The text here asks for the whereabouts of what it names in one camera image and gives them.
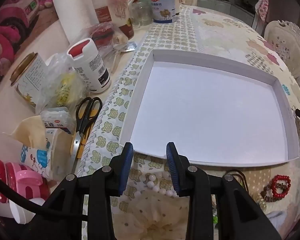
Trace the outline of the cream dotted fabric scrunchie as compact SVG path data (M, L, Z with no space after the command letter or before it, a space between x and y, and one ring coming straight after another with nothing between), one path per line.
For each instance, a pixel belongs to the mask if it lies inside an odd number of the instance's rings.
M185 239L188 198L173 198L154 191L134 198L111 198L116 239Z

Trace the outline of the patchwork quilted tablecloth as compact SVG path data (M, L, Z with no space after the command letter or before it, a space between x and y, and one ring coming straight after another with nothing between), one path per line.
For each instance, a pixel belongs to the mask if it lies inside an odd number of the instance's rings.
M102 111L81 157L78 176L93 173L121 152L119 133L141 68L153 49L201 52L264 70L279 79L292 109L300 109L300 87L285 63L256 31L231 16L210 9L182 6L176 22L141 28L135 39L139 44L136 52L130 59L122 59L112 76ZM297 121L297 127L300 140L300 121ZM292 187L288 195L267 205L267 212L283 213L283 223L278 231L282 237L287 237L300 219L300 157L280 166L246 169L244 174L251 193L260 192L277 174L290 177Z

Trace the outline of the white shallow cardboard tray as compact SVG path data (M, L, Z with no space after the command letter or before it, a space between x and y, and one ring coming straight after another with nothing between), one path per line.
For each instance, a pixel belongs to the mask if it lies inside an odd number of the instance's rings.
M165 158L173 142L192 164L259 167L300 156L279 80L223 57L153 50L138 75L120 144Z

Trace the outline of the black yellow scissors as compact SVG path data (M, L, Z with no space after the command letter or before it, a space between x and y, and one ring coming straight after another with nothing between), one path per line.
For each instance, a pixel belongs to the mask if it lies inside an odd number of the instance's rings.
M76 109L76 130L72 145L72 152L68 163L69 173L75 172L75 164L81 140L88 128L96 121L102 106L103 103L99 97L86 97L79 103Z

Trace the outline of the tissue pack with tissue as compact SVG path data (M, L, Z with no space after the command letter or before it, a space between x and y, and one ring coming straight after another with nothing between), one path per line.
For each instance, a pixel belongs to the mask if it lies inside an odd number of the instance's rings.
M61 181L71 171L72 135L59 128L45 128L40 116L24 119L7 136L22 143L20 162L42 177Z

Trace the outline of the small white blue box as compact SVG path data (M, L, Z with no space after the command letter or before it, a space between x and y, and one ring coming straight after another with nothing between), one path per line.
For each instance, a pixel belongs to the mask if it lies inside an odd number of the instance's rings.
M48 108L40 117L46 128L59 128L70 135L75 133L76 121L66 107Z

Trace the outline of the cream ornate chair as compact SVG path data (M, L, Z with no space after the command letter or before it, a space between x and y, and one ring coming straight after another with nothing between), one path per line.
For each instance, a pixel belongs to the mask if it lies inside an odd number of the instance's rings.
M264 39L272 45L294 78L300 77L300 28L289 21L271 21L265 28Z

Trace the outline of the pink white plastic cup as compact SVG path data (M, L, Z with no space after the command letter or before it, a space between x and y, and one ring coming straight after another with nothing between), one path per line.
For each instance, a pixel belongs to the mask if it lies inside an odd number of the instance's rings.
M38 205L43 205L50 195L47 180L23 164L4 163L0 160L0 179L16 193ZM12 216L18 224L27 224L34 217L34 213L15 204L2 193L0 202L9 204Z

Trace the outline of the plastic bag yellow contents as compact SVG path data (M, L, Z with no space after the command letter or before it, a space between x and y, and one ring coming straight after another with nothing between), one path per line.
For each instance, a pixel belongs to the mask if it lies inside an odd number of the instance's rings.
M87 92L87 85L70 64L66 53L55 54L44 72L36 114L49 108L66 107L73 115Z

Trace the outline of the white bottle red cap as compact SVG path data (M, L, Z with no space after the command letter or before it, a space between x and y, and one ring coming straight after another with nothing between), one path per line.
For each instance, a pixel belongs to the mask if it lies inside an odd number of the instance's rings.
M70 65L92 93L101 94L110 86L110 74L91 38L75 43L66 55Z

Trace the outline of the plastic bag of snacks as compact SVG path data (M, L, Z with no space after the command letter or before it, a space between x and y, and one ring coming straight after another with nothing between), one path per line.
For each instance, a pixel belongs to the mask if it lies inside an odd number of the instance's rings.
M111 22L92 25L83 29L80 39L91 38L101 56L106 56L111 51L117 51L128 43L128 37Z

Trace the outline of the small empty glass jar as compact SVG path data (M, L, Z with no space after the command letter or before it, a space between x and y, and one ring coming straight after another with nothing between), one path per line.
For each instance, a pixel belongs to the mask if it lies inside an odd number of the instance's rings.
M147 2L132 4L132 21L136 28L150 25L153 22L152 9Z

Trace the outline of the white paper towel roll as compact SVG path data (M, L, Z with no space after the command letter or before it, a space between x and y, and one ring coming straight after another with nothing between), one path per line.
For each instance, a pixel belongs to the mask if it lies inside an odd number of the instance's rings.
M84 0L53 0L53 5L69 43L74 43L83 29L95 23Z

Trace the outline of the large jar yellow lid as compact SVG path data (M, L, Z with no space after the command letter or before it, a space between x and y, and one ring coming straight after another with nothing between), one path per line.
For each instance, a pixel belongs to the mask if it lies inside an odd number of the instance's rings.
M115 24L128 39L134 36L127 0L92 0L92 4L100 23Z

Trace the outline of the blue white milk powder can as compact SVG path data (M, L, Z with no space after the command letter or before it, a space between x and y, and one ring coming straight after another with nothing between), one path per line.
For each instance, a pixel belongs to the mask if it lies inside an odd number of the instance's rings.
M175 22L175 0L150 0L155 23Z

